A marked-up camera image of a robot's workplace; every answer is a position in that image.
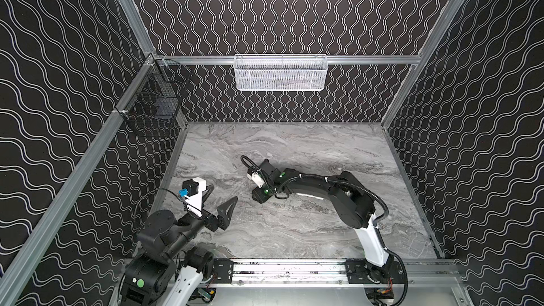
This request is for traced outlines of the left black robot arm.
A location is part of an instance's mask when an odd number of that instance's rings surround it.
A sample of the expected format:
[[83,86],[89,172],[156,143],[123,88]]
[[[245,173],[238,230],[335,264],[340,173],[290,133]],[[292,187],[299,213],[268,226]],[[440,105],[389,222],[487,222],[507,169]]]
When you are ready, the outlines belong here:
[[209,305],[217,295],[211,284],[220,275],[214,269],[214,256],[204,248],[187,245],[202,229],[226,230],[238,202],[233,197],[219,205],[216,213],[204,208],[214,190],[197,179],[185,181],[174,194],[186,213],[177,218],[172,211],[153,212],[137,238],[141,253],[122,275],[118,305],[188,305],[200,300]]

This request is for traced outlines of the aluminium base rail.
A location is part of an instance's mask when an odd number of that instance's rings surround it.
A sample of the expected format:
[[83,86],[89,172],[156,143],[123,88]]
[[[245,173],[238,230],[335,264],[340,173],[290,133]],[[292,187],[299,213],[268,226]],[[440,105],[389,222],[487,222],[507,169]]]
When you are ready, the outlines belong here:
[[226,288],[401,288],[455,287],[460,274],[452,260],[405,259],[389,278],[371,278],[362,259],[215,259],[202,287]]

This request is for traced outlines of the white pen yellow tip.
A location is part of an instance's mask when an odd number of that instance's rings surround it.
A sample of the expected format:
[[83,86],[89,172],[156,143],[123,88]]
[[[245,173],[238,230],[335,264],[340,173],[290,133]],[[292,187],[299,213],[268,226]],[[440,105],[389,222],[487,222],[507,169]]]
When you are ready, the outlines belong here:
[[317,199],[320,199],[319,197],[308,195],[308,194],[296,194],[296,195],[301,196],[301,197],[305,197],[305,198],[317,198]]

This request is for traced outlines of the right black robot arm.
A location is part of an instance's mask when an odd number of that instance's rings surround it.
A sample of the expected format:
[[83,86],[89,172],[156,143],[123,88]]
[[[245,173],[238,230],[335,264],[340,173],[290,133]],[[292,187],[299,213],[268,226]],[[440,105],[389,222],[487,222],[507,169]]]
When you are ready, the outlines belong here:
[[286,199],[292,195],[328,200],[341,221],[355,229],[364,249],[366,261],[376,268],[384,268],[392,260],[381,237],[378,223],[390,211],[385,201],[367,189],[352,173],[326,177],[295,169],[280,170],[265,159],[255,164],[249,157],[241,157],[247,168],[247,178],[256,184],[252,198],[260,204],[270,198]]

